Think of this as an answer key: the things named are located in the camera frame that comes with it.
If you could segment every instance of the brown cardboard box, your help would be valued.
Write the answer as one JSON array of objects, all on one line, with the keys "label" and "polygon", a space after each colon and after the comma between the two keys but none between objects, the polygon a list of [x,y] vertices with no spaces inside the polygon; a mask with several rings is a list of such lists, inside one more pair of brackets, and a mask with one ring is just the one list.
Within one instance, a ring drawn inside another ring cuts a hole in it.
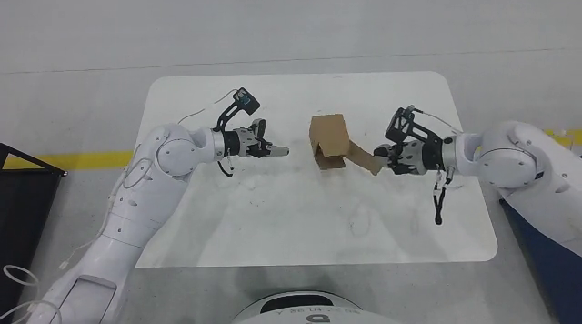
[{"label": "brown cardboard box", "polygon": [[377,175],[382,168],[372,155],[349,139],[346,121],[341,114],[312,116],[309,139],[319,168],[343,168],[344,157]]}]

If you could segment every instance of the yellow floor stripe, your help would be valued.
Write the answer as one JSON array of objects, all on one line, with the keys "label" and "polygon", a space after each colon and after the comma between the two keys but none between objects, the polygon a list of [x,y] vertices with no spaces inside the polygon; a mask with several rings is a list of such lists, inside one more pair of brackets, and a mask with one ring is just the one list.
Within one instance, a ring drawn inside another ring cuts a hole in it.
[{"label": "yellow floor stripe", "polygon": [[566,131],[565,135],[557,133],[557,131],[552,129],[547,129],[545,132],[552,136],[556,142],[566,148],[582,146],[582,129],[569,129]]},{"label": "yellow floor stripe", "polygon": [[[555,131],[546,130],[560,145],[570,148],[571,146],[582,146],[582,129],[570,129],[566,131],[565,136],[556,136]],[[85,152],[62,155],[43,155],[36,156],[37,158],[62,168],[65,171],[72,170],[95,170],[107,168],[122,168],[125,167],[133,151],[110,151],[110,152]],[[35,168],[37,167],[30,162],[24,161],[21,158],[10,156],[5,164],[4,169],[20,169],[20,168]]]},{"label": "yellow floor stripe", "polygon": [[[76,154],[35,156],[48,164],[59,167],[65,171],[71,170],[95,170],[104,168],[125,167],[133,151],[111,152],[85,152]],[[37,167],[21,158],[10,156],[5,164],[5,169],[34,168]]]}]

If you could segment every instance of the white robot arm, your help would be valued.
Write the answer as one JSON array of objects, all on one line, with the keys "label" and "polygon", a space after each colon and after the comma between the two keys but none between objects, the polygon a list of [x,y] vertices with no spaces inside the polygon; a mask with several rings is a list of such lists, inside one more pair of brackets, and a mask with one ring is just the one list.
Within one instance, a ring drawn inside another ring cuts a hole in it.
[{"label": "white robot arm", "polygon": [[[249,128],[225,131],[226,122],[238,110],[250,115],[259,107],[244,88],[234,99],[216,128],[191,132],[168,124],[152,130],[137,147],[109,198],[108,217],[100,235],[43,297],[59,308],[63,324],[117,322],[130,272],[147,242],[176,210],[199,164],[236,155],[288,155],[288,148],[275,147],[263,139],[264,119],[256,119]],[[28,323],[57,323],[56,314],[53,308],[40,304]]]},{"label": "white robot arm", "polygon": [[541,233],[582,256],[582,160],[543,131],[505,122],[482,134],[441,139],[415,123],[410,106],[394,115],[375,155],[397,174],[442,170],[447,181],[435,195],[441,224],[444,191],[454,175],[475,176],[496,187],[503,199]]}]

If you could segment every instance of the white tabletop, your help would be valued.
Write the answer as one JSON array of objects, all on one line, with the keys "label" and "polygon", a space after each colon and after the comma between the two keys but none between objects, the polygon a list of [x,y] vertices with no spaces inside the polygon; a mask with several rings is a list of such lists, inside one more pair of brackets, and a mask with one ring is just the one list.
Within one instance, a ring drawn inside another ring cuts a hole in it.
[{"label": "white tabletop", "polygon": [[[308,130],[312,115],[341,113],[352,140],[372,151],[400,106],[416,105],[460,127],[447,81],[432,72],[164,77],[150,88],[137,141],[153,127],[176,122],[212,127],[229,96],[245,87],[261,103],[227,126],[267,121],[266,139],[288,157],[233,158],[225,177],[216,164],[198,167],[175,214],[145,248],[138,267],[323,265],[484,261],[497,240],[477,180],[456,177],[447,191],[443,225],[434,222],[435,173],[377,177],[346,162],[320,171]],[[417,121],[440,136],[448,127]]]}]

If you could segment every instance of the gray floor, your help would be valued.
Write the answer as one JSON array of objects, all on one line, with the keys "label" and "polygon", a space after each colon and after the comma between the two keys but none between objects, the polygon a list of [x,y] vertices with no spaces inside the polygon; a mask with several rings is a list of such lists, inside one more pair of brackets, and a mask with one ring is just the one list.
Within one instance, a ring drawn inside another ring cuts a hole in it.
[{"label": "gray floor", "polygon": [[[0,10],[0,140],[33,154],[131,149],[161,76],[432,70],[465,130],[503,119],[580,127],[579,0],[0,0]],[[97,231],[117,173],[64,180],[33,265],[41,290]],[[122,322],[227,323],[283,289],[334,291],[405,324],[552,322],[485,193],[499,243],[489,262],[138,269]]]}]

